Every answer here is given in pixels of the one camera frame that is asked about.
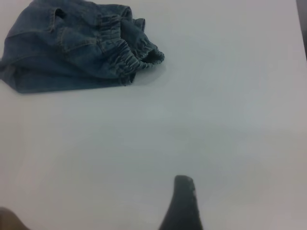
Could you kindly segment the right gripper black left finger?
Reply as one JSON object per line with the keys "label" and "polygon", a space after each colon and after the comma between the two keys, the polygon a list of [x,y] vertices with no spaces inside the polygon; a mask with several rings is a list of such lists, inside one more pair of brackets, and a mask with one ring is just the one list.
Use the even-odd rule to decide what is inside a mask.
{"label": "right gripper black left finger", "polygon": [[0,208],[0,230],[29,230],[11,210]]}

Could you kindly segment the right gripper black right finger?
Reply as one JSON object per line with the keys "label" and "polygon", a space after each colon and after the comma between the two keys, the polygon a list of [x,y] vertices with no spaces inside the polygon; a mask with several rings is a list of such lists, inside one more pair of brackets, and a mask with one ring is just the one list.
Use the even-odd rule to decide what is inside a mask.
{"label": "right gripper black right finger", "polygon": [[172,199],[159,229],[203,230],[196,188],[191,177],[175,176]]}

